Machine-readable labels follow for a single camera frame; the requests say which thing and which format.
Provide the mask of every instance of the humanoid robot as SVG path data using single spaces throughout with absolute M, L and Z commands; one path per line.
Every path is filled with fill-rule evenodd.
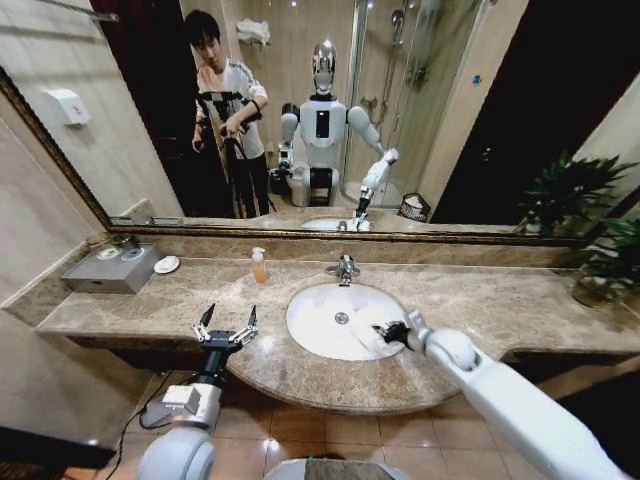
M 155 440 L 140 460 L 136 480 L 206 480 L 215 462 L 215 428 L 227 360 L 257 334 L 255 306 L 239 332 L 207 330 L 213 306 L 193 330 L 209 352 L 189 386 L 169 387 L 163 403 L 174 411 L 174 428 Z M 630 480 L 607 456 L 589 429 L 515 370 L 495 362 L 457 330 L 433 330 L 419 312 L 373 327 L 381 342 L 401 342 L 442 368 L 469 403 L 542 474 L 552 480 Z M 306 460 L 277 465 L 269 480 L 302 480 Z M 388 478 L 409 480 L 378 465 Z
M 339 174 L 334 168 L 345 136 L 351 126 L 382 159 L 376 162 L 365 178 L 360 191 L 358 216 L 360 223 L 366 217 L 366 208 L 389 167 L 398 160 L 398 151 L 384 151 L 380 134 L 371 125 L 369 116 L 361 107 L 347 109 L 331 94 L 336 68 L 336 50 L 330 40 L 316 45 L 313 51 L 313 81 L 316 93 L 297 106 L 287 103 L 282 107 L 282 137 L 279 169 L 291 172 L 294 168 L 293 139 L 298 125 L 305 144 L 308 168 L 302 172 L 303 204 L 299 206 L 330 206 L 335 200 Z

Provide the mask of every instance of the man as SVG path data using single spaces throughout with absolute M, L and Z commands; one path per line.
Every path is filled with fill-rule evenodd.
M 200 92 L 220 90 L 239 92 L 244 98 L 251 100 L 244 106 L 239 101 L 234 101 L 233 110 L 235 113 L 222 124 L 217 118 L 217 112 L 212 111 L 210 114 L 214 117 L 214 123 L 219 125 L 219 132 L 225 128 L 227 135 L 239 138 L 247 156 L 247 160 L 241 155 L 238 155 L 237 159 L 227 159 L 227 168 L 234 180 L 236 190 L 242 197 L 247 218 L 256 216 L 253 204 L 254 191 L 258 199 L 260 215 L 266 215 L 269 213 L 267 196 L 269 172 L 264 147 L 255 124 L 250 125 L 246 134 L 240 133 L 240 124 L 267 106 L 267 92 L 253 78 L 251 70 L 246 65 L 226 57 L 220 45 L 220 28 L 211 15 L 200 10 L 193 10 L 185 18 L 185 26 L 189 42 L 204 63 L 198 70 Z M 200 122 L 204 118 L 205 114 L 198 106 L 192 142 L 196 151 L 199 151 L 199 145 L 202 142 Z

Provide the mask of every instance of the mirror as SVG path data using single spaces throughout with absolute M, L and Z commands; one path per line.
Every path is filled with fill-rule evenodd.
M 520 3 L 0 0 L 0 62 L 112 225 L 581 237 L 638 200 L 640 6 Z

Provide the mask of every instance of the door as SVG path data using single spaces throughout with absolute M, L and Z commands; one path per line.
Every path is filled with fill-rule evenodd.
M 103 31 L 186 216 L 233 217 L 213 135 L 200 154 L 191 139 L 198 92 L 178 0 L 91 0 L 118 14 Z
M 531 0 L 433 215 L 516 225 L 518 203 L 575 153 L 640 71 L 640 2 Z

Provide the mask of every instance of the small white dish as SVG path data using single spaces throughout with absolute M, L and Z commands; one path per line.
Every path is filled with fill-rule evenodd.
M 153 271 L 164 275 L 165 273 L 171 273 L 180 266 L 180 259 L 174 255 L 164 257 L 162 260 L 156 262 L 153 266 Z

